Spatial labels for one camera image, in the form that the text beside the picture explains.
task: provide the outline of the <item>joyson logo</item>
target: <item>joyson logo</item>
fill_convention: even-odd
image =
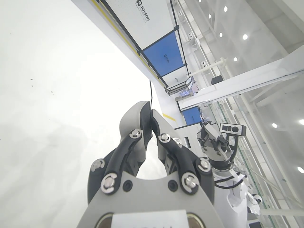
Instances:
[[[147,21],[149,21],[150,19],[149,19],[149,16],[148,16],[148,14],[147,14],[147,12],[146,12],[146,10],[145,10],[145,8],[144,8],[144,6],[143,6],[142,4],[143,4],[143,3],[142,3],[141,0],[137,0],[137,1],[136,1],[136,5],[137,5],[138,10],[139,10],[139,11],[141,12],[141,14],[143,15],[143,18],[144,18],[145,22],[147,22]]]

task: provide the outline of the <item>white beam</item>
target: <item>white beam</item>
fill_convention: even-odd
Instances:
[[[192,72],[191,76],[193,76],[193,75],[195,75],[197,73],[201,73],[201,72],[207,71],[208,69],[211,69],[212,67],[218,66],[218,65],[223,64],[223,63],[224,63],[224,60],[222,59],[222,60],[220,60],[220,61],[218,61],[216,63],[213,63],[213,64],[210,64],[210,65],[206,66],[205,68],[202,68],[202,69],[200,69],[198,71]]]
[[[185,109],[200,103],[207,105],[229,96],[297,77],[304,73],[303,57],[304,45],[280,60],[200,90],[193,97],[179,101],[179,106]]]
[[[304,216],[304,209],[261,209],[261,215],[263,216]]]
[[[254,100],[258,99],[260,96],[264,95],[266,92],[268,92],[269,90],[271,90],[273,87],[275,87],[277,84],[273,83],[270,86],[268,86],[267,88],[265,88],[264,90],[262,90],[259,94],[257,94],[255,97],[253,97],[250,102],[253,102]]]

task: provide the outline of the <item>silver screw head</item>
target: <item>silver screw head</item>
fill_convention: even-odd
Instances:
[[[94,172],[98,168],[103,168],[105,166],[105,161],[103,159],[97,159],[91,165],[91,171]]]
[[[167,140],[169,140],[169,138],[170,138],[170,136],[168,134],[162,134],[162,136],[161,136],[161,139],[163,141],[167,141]]]
[[[174,142],[181,148],[183,146],[183,144],[181,143],[179,138],[172,138],[174,140]]]
[[[105,181],[104,181],[104,187],[105,187],[106,189],[113,187],[114,184],[115,184],[115,179],[112,178],[112,177],[108,177],[108,178],[106,178]]]
[[[130,137],[131,138],[134,138],[134,139],[137,139],[137,138],[139,138],[140,137],[140,129],[135,129],[135,130],[133,130],[132,132],[131,132],[131,134],[130,134]]]
[[[186,177],[185,183],[191,189],[193,189],[196,186],[196,183],[194,182],[194,178],[190,176]]]
[[[134,136],[134,137],[137,137],[139,134],[140,134],[139,130],[135,129],[134,131],[132,131],[132,136]]]
[[[204,168],[204,169],[208,169],[208,166],[209,166],[209,163],[208,161],[206,160],[201,160],[201,166]]]

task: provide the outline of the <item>white label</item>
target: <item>white label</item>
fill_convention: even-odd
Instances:
[[[106,0],[141,49],[173,30],[167,0]]]
[[[185,210],[114,214],[111,228],[189,228]]]

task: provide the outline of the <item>metal bolt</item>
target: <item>metal bolt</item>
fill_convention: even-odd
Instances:
[[[130,134],[130,137],[131,138],[134,138],[134,139],[137,139],[137,138],[139,138],[140,137],[140,129],[135,129],[135,130],[133,130],[132,132],[131,132],[131,134]]]
[[[202,161],[201,160],[201,166],[203,167],[203,169],[207,169],[208,168],[208,162],[206,160]]]
[[[179,138],[172,138],[174,140],[174,142],[176,142],[176,144],[181,148],[183,146],[183,144],[181,143]]]
[[[94,172],[98,168],[103,168],[105,166],[105,161],[103,159],[95,160],[91,165],[91,171]]]
[[[106,178],[104,181],[104,187],[106,189],[109,189],[110,187],[114,186],[114,184],[115,184],[115,180],[114,178],[111,177]]]
[[[194,178],[191,176],[186,177],[185,183],[191,189],[193,189],[196,186],[196,183],[194,182]]]
[[[170,135],[162,134],[161,136],[159,136],[159,139],[162,143],[168,143],[170,141]]]
[[[198,168],[201,171],[209,172],[211,170],[211,164],[209,163],[209,161],[207,159],[205,159],[205,158],[201,158],[200,160],[201,160],[201,162],[198,165]]]
[[[117,178],[116,173],[109,173],[102,179],[100,188],[103,193],[109,194],[114,191],[115,178]]]
[[[163,140],[163,141],[166,141],[166,140],[168,140],[170,137],[167,135],[167,134],[163,134],[162,136],[161,136],[161,139]]]

